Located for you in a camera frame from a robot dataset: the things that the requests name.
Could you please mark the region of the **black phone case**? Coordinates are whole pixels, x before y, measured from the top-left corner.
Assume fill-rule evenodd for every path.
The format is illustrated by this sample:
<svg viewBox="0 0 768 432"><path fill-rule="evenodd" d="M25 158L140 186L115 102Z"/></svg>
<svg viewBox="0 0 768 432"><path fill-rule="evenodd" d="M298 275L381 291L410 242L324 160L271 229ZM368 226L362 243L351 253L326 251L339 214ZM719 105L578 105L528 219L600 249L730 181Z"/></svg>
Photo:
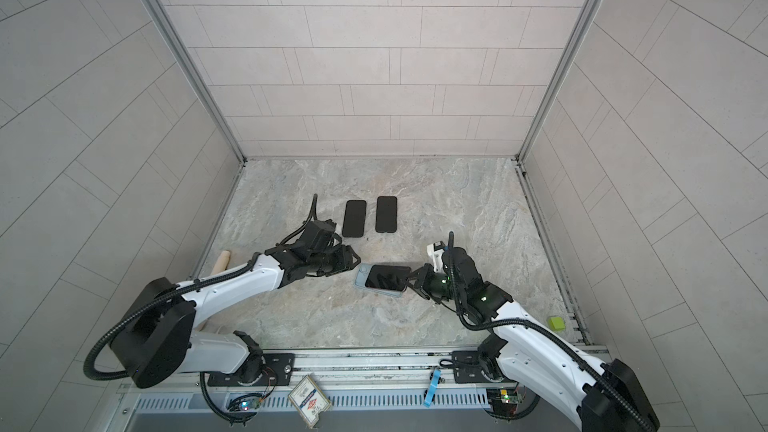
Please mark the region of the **black phone case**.
<svg viewBox="0 0 768 432"><path fill-rule="evenodd" d="M342 236L345 238L361 238L365 233L367 202L365 200L348 200L345 205Z"/></svg>
<svg viewBox="0 0 768 432"><path fill-rule="evenodd" d="M395 196L380 196L376 203L375 231L395 233L397 231L398 199Z"/></svg>

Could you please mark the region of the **black phone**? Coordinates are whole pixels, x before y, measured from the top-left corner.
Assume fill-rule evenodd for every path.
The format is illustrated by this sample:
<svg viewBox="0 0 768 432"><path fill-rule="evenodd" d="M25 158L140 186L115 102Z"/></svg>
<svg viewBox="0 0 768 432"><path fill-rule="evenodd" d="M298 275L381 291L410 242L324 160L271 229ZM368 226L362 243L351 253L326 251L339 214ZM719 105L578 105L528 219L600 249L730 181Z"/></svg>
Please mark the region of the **black phone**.
<svg viewBox="0 0 768 432"><path fill-rule="evenodd" d="M404 292L411 273L412 269L408 266L372 265L364 286L380 291Z"/></svg>

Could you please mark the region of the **light blue phone case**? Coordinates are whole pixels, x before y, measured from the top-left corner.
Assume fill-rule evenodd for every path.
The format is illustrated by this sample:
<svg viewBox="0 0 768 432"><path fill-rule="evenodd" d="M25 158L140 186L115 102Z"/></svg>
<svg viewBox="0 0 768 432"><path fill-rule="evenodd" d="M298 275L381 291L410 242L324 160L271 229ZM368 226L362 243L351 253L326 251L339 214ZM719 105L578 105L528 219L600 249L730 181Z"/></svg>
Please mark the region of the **light blue phone case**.
<svg viewBox="0 0 768 432"><path fill-rule="evenodd" d="M393 296L393 297L400 297L406 291L405 290L404 292L398 293L398 292L388 292L388 291L380 291L380 290L374 290L374 289L366 288L364 286L364 281L367 278L368 272L370 271L370 268L371 268L372 265L392 265L392 264L361 264L357 268L357 275L356 275L356 278L355 278L355 286L356 287L358 287L360 289L363 289L363 290L366 290L366 291L373 292L373 293L378 293L378 294L381 294L381 295Z"/></svg>

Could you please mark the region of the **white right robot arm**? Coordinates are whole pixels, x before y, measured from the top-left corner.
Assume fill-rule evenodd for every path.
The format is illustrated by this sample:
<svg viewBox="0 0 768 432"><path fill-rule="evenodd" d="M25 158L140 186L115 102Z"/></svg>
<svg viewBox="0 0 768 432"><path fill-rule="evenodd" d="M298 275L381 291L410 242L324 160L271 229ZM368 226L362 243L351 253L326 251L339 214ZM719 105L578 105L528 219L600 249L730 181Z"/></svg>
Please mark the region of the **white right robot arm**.
<svg viewBox="0 0 768 432"><path fill-rule="evenodd" d="M427 253L430 261L414 272L412 287L427 300L452 302L466 329L488 332L478 348L488 377L526 387L582 431L659 429L627 364L605 362L556 335L508 292L483 279L465 249L438 242Z"/></svg>

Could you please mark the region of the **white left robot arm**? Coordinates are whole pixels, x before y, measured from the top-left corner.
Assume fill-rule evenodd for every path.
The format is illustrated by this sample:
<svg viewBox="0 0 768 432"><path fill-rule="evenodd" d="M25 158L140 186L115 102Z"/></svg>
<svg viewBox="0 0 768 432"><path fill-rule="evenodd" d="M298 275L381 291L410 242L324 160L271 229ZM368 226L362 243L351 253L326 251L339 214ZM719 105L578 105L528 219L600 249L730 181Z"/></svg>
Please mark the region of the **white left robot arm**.
<svg viewBox="0 0 768 432"><path fill-rule="evenodd" d="M148 284L131 305L123 328L107 344L139 388L176 373L219 373L251 384L262 375L263 351L248 334L201 331L212 316L256 295L307 277L355 269L360 257L343 244L330 220L311 221L299 238L255 253L249 261L207 279Z"/></svg>

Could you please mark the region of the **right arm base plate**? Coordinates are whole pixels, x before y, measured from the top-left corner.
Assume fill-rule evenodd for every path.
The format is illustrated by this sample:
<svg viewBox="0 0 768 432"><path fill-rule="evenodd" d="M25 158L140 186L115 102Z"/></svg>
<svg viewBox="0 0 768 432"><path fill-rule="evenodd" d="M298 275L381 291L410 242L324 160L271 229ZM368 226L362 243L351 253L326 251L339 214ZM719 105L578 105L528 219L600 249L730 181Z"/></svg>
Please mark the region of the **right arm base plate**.
<svg viewBox="0 0 768 432"><path fill-rule="evenodd" d="M498 356L490 352L456 350L451 353L449 361L454 381L459 384L491 384L510 381L501 370Z"/></svg>

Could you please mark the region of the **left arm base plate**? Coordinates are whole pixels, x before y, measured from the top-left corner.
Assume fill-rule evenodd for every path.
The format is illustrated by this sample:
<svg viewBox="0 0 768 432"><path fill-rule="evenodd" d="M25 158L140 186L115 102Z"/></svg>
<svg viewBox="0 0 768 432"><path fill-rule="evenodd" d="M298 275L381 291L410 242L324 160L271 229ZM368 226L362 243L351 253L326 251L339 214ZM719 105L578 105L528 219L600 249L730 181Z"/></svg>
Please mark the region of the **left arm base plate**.
<svg viewBox="0 0 768 432"><path fill-rule="evenodd" d="M206 385L262 388L287 386L293 373L295 358L292 353L266 353L248 360L232 374L210 373Z"/></svg>

